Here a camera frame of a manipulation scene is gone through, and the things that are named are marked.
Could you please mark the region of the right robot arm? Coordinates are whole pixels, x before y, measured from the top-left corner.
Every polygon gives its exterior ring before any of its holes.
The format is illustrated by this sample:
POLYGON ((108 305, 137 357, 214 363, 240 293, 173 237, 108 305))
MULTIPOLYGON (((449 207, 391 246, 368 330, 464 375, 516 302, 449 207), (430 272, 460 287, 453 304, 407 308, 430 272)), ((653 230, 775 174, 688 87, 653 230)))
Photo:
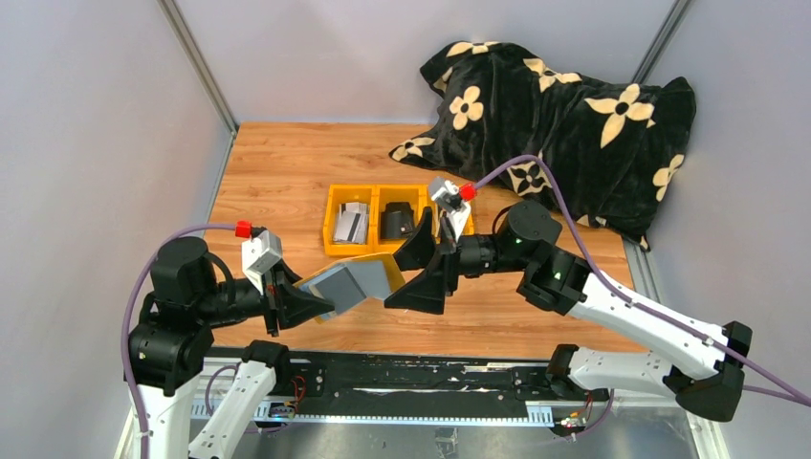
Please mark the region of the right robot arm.
POLYGON ((651 302, 588 261, 561 249, 560 222, 541 204, 524 201, 503 212, 490 234, 438 235, 425 210, 395 259, 413 277, 384 302, 388 309, 440 315, 460 278, 519 273, 517 292, 539 310, 587 320, 641 346, 638 353, 602 352, 559 345, 545 369, 552 395, 620 389, 674 400, 689 413, 729 422, 743 388, 743 359, 752 330, 737 321, 706 323, 651 302))

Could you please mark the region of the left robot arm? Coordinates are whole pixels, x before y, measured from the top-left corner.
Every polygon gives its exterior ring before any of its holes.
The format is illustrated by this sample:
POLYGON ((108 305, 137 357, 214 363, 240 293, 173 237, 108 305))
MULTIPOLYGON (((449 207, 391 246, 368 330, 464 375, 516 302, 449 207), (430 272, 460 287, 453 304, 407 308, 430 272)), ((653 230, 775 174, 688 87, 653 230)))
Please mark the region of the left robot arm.
POLYGON ((238 235, 244 240, 241 279, 196 236, 164 243, 147 267, 153 290, 123 342, 142 457, 230 458, 267 395, 288 394, 298 409, 307 393, 288 347, 255 340, 244 349, 222 402, 197 436, 189 436, 213 329, 263 317, 275 336, 335 308, 295 287, 299 277, 283 260, 277 236, 264 228, 238 235))

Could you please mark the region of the yellow leather card holder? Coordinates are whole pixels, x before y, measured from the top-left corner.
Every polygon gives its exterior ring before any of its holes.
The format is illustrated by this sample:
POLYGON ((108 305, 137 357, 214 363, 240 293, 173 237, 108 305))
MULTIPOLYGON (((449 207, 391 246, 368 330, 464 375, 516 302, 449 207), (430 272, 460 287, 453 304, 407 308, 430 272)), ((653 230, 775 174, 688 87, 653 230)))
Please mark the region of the yellow leather card holder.
POLYGON ((388 252, 378 252, 338 260, 299 280, 295 286, 334 305, 333 312, 316 316, 315 321, 323 323, 369 298, 386 300, 405 283, 394 256, 388 252))

